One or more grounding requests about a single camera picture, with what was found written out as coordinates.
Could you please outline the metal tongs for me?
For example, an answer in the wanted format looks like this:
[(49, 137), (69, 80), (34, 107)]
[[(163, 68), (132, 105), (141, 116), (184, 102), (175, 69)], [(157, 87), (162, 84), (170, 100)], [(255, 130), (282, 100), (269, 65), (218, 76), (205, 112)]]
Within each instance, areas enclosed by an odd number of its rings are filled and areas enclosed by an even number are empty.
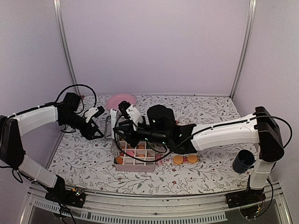
[(111, 137), (113, 140), (111, 149), (115, 157), (120, 156), (121, 154), (121, 150), (119, 150), (121, 148), (119, 136), (114, 131), (114, 128), (117, 126), (118, 118), (118, 111), (115, 109), (110, 109)]

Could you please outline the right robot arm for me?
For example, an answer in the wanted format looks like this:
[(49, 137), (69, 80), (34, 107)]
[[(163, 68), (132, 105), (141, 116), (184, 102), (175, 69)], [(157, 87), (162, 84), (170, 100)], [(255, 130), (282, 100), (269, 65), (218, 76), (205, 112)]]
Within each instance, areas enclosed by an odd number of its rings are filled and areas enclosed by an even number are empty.
[(123, 101), (120, 112), (127, 119), (122, 125), (117, 111), (110, 112), (113, 138), (120, 136), (132, 147), (145, 140), (165, 145), (170, 153), (193, 154), (218, 146), (255, 144), (258, 157), (249, 177), (249, 187), (242, 192), (245, 203), (252, 203), (259, 197), (259, 190), (264, 188), (273, 164), (285, 154), (277, 117), (271, 116), (262, 106), (245, 117), (207, 125), (180, 126), (173, 110), (164, 105), (150, 107), (145, 117), (135, 106)]

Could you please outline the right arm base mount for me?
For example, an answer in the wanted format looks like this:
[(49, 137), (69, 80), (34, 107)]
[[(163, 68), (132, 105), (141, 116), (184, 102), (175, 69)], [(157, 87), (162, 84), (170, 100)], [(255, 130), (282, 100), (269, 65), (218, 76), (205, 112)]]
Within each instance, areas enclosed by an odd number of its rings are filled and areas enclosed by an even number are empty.
[(246, 219), (254, 219), (260, 213), (261, 208), (266, 199), (265, 194), (249, 194), (245, 191), (228, 193), (225, 195), (226, 203), (231, 208), (244, 208), (240, 209), (241, 215)]

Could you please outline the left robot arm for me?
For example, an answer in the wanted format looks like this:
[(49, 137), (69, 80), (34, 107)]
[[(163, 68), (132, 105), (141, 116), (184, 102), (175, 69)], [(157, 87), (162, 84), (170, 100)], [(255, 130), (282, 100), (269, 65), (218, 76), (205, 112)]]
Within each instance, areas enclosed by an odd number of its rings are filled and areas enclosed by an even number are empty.
[(53, 146), (58, 133), (56, 126), (69, 126), (87, 140), (104, 135), (93, 121), (105, 110), (94, 105), (83, 114), (78, 113), (80, 96), (66, 93), (61, 102), (50, 102), (26, 111), (0, 117), (0, 160), (7, 168), (19, 171), (25, 177), (41, 184), (60, 203), (69, 199), (64, 179), (48, 171), (42, 155)]

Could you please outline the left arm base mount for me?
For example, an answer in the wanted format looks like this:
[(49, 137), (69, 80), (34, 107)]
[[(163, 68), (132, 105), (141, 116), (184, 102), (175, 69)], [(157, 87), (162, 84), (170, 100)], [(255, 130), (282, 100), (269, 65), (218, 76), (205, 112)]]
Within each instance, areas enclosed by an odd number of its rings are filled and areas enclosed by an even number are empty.
[(47, 190), (45, 196), (46, 200), (76, 208), (83, 208), (86, 199), (85, 193), (80, 193), (70, 189), (62, 189), (61, 191), (47, 187), (45, 189)]

